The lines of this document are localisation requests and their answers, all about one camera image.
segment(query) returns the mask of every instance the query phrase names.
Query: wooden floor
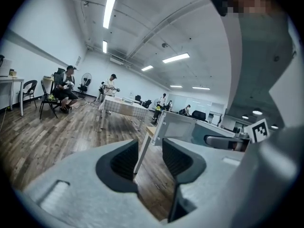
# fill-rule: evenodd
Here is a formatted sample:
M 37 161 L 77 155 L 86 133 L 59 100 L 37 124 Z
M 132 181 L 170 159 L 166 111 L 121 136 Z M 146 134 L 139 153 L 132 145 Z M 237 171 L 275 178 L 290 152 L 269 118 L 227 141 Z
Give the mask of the wooden floor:
M 66 156 L 78 151 L 117 141 L 138 139 L 141 147 L 150 123 L 149 112 L 141 131 L 139 120 L 117 113 L 107 114 L 104 129 L 100 129 L 101 113 L 96 104 L 80 99 L 70 114 L 56 109 L 58 119 L 48 105 L 39 119 L 40 101 L 24 104 L 24 116 L 19 108 L 6 112 L 0 133 L 0 158 L 12 186 L 22 190 L 33 179 Z M 150 146 L 138 174 L 140 200 L 158 219 L 167 218 L 173 200 L 174 182 L 162 160 L 160 147 Z

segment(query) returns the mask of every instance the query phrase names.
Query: person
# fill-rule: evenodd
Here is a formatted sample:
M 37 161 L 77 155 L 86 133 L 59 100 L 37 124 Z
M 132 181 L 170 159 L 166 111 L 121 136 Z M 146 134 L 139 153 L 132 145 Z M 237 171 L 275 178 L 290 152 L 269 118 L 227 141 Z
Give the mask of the person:
M 60 111 L 66 114 L 71 108 L 71 105 L 75 104 L 78 99 L 78 97 L 72 93 L 75 84 L 73 76 L 74 69 L 75 68 L 71 65 L 67 66 L 66 72 L 63 72 L 60 75 L 59 82 L 53 91 L 54 97 L 61 100 Z
M 186 108 L 181 109 L 179 111 L 179 115 L 189 116 L 189 108 L 190 107 L 191 107 L 191 105 L 187 105 Z
M 191 107 L 191 105 L 187 105 L 187 107 L 185 108 L 185 116 L 189 116 L 189 108 Z
M 171 112 L 172 108 L 173 108 L 173 104 L 172 104 L 172 100 L 170 100 L 166 105 L 166 111 Z
M 96 98 L 96 101 L 97 101 L 97 102 L 99 102 L 100 96 L 103 95 L 103 93 L 104 93 L 104 87 L 103 87 L 104 83 L 105 83 L 104 81 L 101 82 L 101 84 L 100 84 L 100 86 L 99 86 L 99 95 L 98 95 L 98 97 Z
M 166 104 L 166 93 L 162 95 L 162 97 L 158 100 L 156 107 L 160 106 L 163 108 Z
M 105 81 L 105 83 L 103 84 L 103 89 L 104 89 L 104 94 L 102 96 L 102 100 L 101 102 L 104 102 L 105 100 L 105 97 L 108 95 L 108 96 L 113 96 L 113 90 L 115 90 L 115 87 L 114 87 L 114 79 L 116 79 L 116 74 L 112 74 L 110 79 L 107 79 Z

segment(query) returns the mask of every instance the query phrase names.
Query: checkered tablecloth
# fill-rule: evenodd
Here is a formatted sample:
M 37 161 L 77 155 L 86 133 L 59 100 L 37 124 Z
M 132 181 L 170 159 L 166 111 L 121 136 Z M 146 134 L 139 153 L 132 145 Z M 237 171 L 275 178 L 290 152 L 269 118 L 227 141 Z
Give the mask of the checkered tablecloth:
M 149 112 L 148 109 L 137 103 L 128 104 L 123 102 L 119 98 L 114 98 L 110 96 L 105 97 L 104 102 L 102 102 L 99 106 L 99 110 L 116 112 L 119 114 L 134 116 L 138 118 L 145 118 L 147 113 Z

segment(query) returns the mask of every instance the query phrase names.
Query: baseball cap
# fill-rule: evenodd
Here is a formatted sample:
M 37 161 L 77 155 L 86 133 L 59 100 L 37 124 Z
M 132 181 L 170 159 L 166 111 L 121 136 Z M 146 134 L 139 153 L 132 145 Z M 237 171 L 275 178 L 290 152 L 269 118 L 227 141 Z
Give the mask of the baseball cap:
M 66 70 L 69 70 L 69 69 L 76 69 L 74 66 L 70 65 L 70 66 L 67 66 Z

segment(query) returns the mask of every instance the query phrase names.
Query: desk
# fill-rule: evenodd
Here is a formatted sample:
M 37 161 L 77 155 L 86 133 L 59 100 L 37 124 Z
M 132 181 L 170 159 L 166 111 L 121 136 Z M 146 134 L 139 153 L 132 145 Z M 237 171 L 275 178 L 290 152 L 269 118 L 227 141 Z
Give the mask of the desk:
M 10 84 L 10 93 L 9 93 L 9 106 L 11 109 L 13 109 L 13 104 L 12 104 L 12 100 L 13 100 L 13 95 L 12 93 L 14 92 L 14 83 L 21 83 L 20 84 L 20 96 L 19 96 L 19 101 L 20 101 L 20 113 L 21 116 L 23 116 L 23 82 L 24 82 L 24 78 L 17 78 L 17 77 L 12 77 L 12 76 L 8 76 L 8 77 L 0 77 L 0 84 Z
M 51 85 L 51 92 L 50 92 L 50 94 L 51 94 L 52 91 L 53 91 L 53 86 L 54 86 L 54 77 L 53 77 L 53 76 L 52 76 L 51 78 L 43 77 L 43 79 L 52 82 L 52 85 Z
M 105 112 L 111 111 L 116 112 L 126 116 L 134 116 L 137 118 L 141 118 L 141 123 L 139 125 L 138 131 L 140 131 L 140 127 L 145 119 L 148 109 L 144 108 L 140 104 L 128 104 L 123 102 L 118 97 L 110 97 L 106 95 L 104 102 L 99 106 L 99 110 L 102 110 L 102 120 L 101 120 L 101 128 L 104 127 L 105 123 Z
M 155 134 L 155 131 L 156 131 L 156 127 L 146 127 L 146 129 L 147 129 L 147 134 L 144 138 L 142 148 L 141 148 L 141 151 L 139 153 L 138 162 L 136 163 L 135 168 L 134 168 L 134 174 L 137 174 L 137 172 L 138 172 L 138 170 L 139 170 L 139 168 L 140 168 L 140 166 L 143 162 L 144 155 L 147 152 L 147 149 L 149 147 L 151 139 L 153 138 L 153 136 Z

